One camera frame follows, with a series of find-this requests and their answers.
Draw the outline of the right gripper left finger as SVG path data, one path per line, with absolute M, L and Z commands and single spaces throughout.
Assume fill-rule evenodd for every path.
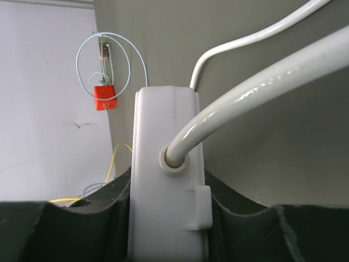
M 74 202 L 1 203 L 1 261 L 127 261 L 130 174 Z

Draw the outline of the red cube plug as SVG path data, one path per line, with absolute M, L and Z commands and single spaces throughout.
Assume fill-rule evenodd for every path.
M 117 106 L 115 89 L 113 85 L 100 85 L 94 87 L 93 95 L 97 111 L 112 110 Z

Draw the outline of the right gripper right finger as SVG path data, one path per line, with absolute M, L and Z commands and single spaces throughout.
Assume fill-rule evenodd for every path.
M 204 172 L 209 261 L 348 261 L 348 207 L 258 204 Z

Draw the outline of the mint charger plug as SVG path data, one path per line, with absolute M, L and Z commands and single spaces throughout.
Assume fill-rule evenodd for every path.
M 108 86 L 110 83 L 109 81 L 105 80 L 104 78 L 102 78 L 100 81 L 99 81 L 99 85 L 100 86 Z

